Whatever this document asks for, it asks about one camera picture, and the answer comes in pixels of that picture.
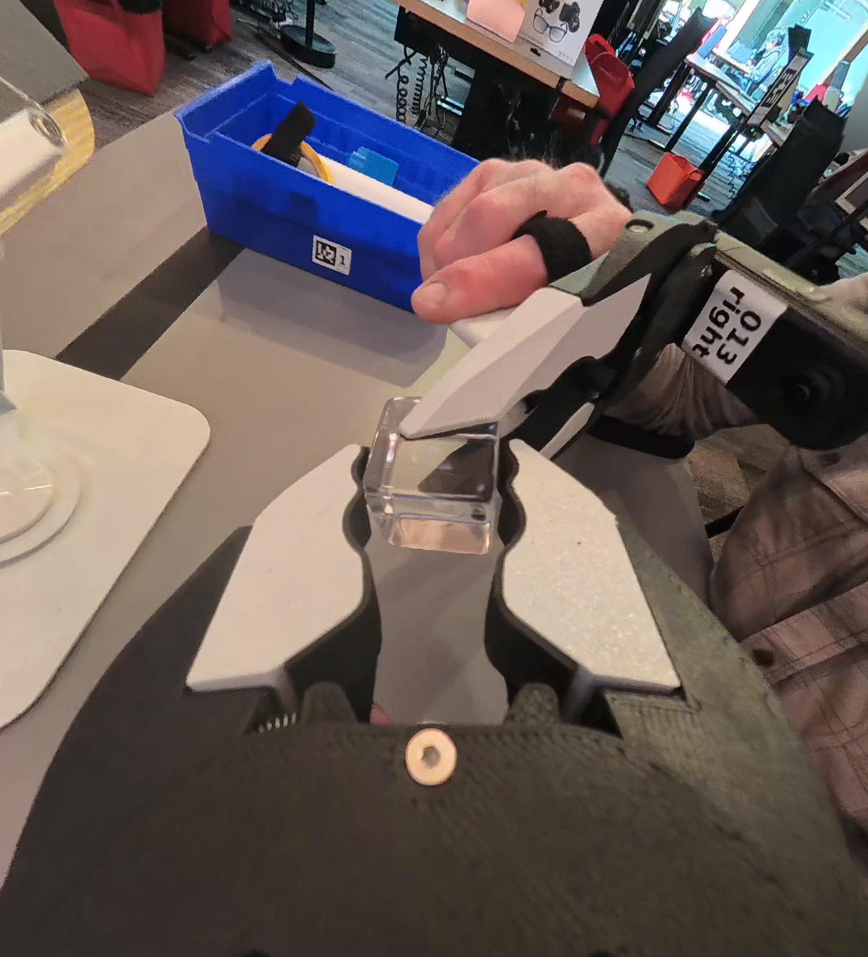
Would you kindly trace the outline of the yellow tape roll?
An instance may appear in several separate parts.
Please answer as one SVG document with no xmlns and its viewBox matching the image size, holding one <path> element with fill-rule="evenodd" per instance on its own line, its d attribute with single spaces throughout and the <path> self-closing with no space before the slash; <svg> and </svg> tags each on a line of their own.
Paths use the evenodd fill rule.
<svg viewBox="0 0 868 957">
<path fill-rule="evenodd" d="M 275 142 L 274 134 L 267 134 L 257 138 L 252 143 L 252 150 L 279 159 L 296 169 L 305 171 L 311 176 L 315 176 L 320 181 L 334 185 L 334 178 L 331 169 L 328 167 L 325 159 L 318 154 L 307 142 L 299 141 L 293 146 L 284 158 L 284 147 L 290 147 L 291 144 L 281 141 Z"/>
</svg>

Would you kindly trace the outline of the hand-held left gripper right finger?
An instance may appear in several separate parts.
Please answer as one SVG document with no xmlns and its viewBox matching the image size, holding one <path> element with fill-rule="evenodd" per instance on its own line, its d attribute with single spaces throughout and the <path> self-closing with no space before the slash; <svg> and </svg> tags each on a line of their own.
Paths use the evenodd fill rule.
<svg viewBox="0 0 868 957">
<path fill-rule="evenodd" d="M 501 456 L 502 548 L 484 644 L 512 705 L 552 690 L 581 722 L 607 691 L 668 698 L 682 689 L 615 514 L 520 439 Z"/>
</svg>

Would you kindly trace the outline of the white display stand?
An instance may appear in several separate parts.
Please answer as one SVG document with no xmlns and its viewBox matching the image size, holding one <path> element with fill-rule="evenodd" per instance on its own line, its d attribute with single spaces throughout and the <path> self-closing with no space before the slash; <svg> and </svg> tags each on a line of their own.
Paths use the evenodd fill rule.
<svg viewBox="0 0 868 957">
<path fill-rule="evenodd" d="M 84 73 L 0 2 L 2 240 L 94 152 Z M 211 435 L 175 400 L 5 349 L 0 304 L 0 731 L 40 698 Z"/>
</svg>

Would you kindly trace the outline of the clear acrylic cube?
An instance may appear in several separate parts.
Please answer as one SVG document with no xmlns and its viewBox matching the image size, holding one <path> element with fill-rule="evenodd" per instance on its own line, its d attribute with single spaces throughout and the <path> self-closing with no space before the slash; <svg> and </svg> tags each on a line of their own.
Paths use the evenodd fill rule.
<svg viewBox="0 0 868 957">
<path fill-rule="evenodd" d="M 418 403 L 392 398 L 380 415 L 361 479 L 371 529 L 399 547 L 485 555 L 500 505 L 497 425 L 404 437 Z"/>
</svg>

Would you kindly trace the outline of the white paper roll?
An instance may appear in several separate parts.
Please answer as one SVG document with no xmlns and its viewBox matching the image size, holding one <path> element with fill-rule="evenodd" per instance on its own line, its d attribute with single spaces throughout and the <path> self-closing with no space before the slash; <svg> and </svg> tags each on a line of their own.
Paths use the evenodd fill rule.
<svg viewBox="0 0 868 957">
<path fill-rule="evenodd" d="M 424 203 L 408 193 L 384 184 L 368 175 L 350 168 L 342 162 L 322 157 L 325 168 L 330 172 L 332 184 L 345 193 L 363 199 L 381 209 L 399 214 L 419 225 L 425 224 L 433 206 Z"/>
</svg>

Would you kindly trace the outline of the wooden top work table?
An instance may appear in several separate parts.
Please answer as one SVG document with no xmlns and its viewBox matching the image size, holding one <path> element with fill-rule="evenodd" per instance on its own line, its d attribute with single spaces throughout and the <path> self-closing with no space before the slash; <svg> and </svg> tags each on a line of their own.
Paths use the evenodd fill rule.
<svg viewBox="0 0 868 957">
<path fill-rule="evenodd" d="M 473 72 L 451 139 L 455 150 L 477 160 L 509 155 L 508 126 L 520 102 L 526 103 L 521 136 L 528 150 L 543 149 L 560 99 L 585 114 L 595 110 L 598 91 L 582 54 L 566 66 L 521 38 L 508 42 L 470 21 L 467 2 L 394 1 L 393 6 L 399 10 L 397 44 L 430 58 L 446 54 Z"/>
</svg>

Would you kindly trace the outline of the white printed box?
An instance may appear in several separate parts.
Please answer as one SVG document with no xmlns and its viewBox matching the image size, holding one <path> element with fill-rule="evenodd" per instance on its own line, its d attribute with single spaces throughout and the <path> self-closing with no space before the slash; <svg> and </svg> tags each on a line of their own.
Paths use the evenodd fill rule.
<svg viewBox="0 0 868 957">
<path fill-rule="evenodd" d="M 572 68 L 602 5 L 602 1 L 525 1 L 518 42 Z"/>
</svg>

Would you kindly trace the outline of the person's plaid shirt torso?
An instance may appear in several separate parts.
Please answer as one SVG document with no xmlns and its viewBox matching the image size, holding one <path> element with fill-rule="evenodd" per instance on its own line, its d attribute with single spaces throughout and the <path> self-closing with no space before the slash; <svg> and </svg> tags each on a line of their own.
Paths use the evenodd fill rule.
<svg viewBox="0 0 868 957">
<path fill-rule="evenodd" d="M 868 435 L 784 451 L 727 534 L 710 599 L 798 729 L 868 902 Z"/>
</svg>

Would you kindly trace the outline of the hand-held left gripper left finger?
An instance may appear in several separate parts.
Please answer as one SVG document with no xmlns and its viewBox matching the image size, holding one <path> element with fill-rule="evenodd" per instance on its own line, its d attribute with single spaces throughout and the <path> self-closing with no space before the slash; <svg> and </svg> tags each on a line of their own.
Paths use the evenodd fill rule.
<svg viewBox="0 0 868 957">
<path fill-rule="evenodd" d="M 343 447 L 260 512 L 188 670 L 191 691 L 267 688 L 291 713 L 312 686 L 333 683 L 369 721 L 382 635 L 367 453 Z"/>
</svg>

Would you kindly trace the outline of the person's right hand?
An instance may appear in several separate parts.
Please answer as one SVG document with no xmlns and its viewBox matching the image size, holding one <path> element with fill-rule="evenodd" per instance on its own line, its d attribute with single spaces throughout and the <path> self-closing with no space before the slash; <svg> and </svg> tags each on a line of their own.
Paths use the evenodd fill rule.
<svg viewBox="0 0 868 957">
<path fill-rule="evenodd" d="M 416 315 L 451 324 L 523 303 L 548 283 L 536 241 L 514 233 L 540 211 L 582 233 L 591 256 L 611 248 L 632 217 L 589 165 L 480 163 L 433 209 L 417 237 Z"/>
</svg>

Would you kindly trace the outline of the orange storage bin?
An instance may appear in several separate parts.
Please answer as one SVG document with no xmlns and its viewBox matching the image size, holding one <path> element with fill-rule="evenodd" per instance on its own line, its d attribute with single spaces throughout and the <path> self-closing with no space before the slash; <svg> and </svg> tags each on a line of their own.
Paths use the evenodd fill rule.
<svg viewBox="0 0 868 957">
<path fill-rule="evenodd" d="M 701 168 L 683 156 L 666 151 L 646 180 L 645 187 L 665 209 L 679 211 L 690 204 L 703 180 Z"/>
</svg>

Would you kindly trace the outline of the light blue plastic piece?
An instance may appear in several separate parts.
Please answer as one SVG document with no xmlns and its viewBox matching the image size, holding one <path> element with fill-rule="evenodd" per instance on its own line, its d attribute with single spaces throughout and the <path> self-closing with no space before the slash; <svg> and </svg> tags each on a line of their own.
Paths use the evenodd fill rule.
<svg viewBox="0 0 868 957">
<path fill-rule="evenodd" d="M 383 185 L 395 186 L 399 164 L 391 158 L 366 147 L 353 150 L 347 166 Z"/>
</svg>

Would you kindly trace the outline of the black pole stand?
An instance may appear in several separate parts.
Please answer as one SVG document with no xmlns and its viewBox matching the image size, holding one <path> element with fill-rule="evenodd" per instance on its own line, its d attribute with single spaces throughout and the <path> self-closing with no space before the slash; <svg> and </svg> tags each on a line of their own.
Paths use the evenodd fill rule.
<svg viewBox="0 0 868 957">
<path fill-rule="evenodd" d="M 284 21 L 280 39 L 284 51 L 297 61 L 320 69 L 333 69 L 337 51 L 332 42 L 316 30 L 319 1 L 305 2 L 305 18 L 300 23 Z"/>
</svg>

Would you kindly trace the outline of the blue plastic bin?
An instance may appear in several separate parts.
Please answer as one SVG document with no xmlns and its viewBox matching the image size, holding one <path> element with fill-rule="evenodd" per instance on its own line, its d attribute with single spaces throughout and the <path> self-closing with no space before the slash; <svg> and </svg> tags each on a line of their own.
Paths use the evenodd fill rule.
<svg viewBox="0 0 868 957">
<path fill-rule="evenodd" d="M 399 164 L 394 188 L 433 206 L 476 161 L 307 78 L 279 78 L 260 61 L 176 113 L 210 231 L 409 311 L 420 284 L 420 225 L 252 150 L 301 105 L 304 141 L 347 165 L 366 147 Z"/>
</svg>

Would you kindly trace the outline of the pink mannequin head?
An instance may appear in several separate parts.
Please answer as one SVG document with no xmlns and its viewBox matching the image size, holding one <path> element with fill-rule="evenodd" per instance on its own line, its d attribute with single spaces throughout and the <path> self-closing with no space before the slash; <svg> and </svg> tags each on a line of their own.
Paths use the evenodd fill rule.
<svg viewBox="0 0 868 957">
<path fill-rule="evenodd" d="M 513 43 L 520 33 L 524 18 L 523 1 L 468 1 L 466 21 Z"/>
</svg>

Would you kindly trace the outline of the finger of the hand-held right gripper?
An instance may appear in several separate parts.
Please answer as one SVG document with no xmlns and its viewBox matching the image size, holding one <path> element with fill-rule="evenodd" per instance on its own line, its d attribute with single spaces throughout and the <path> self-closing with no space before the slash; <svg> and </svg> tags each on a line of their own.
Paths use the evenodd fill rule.
<svg viewBox="0 0 868 957">
<path fill-rule="evenodd" d="M 523 422 L 512 431 L 512 440 L 521 441 L 551 461 L 586 428 L 595 409 L 594 402 L 582 402 L 578 396 L 546 394 L 529 408 Z"/>
<path fill-rule="evenodd" d="M 416 439 L 499 423 L 577 361 L 611 352 L 644 294 L 643 279 L 593 305 L 552 287 L 537 291 L 427 392 L 400 432 Z"/>
</svg>

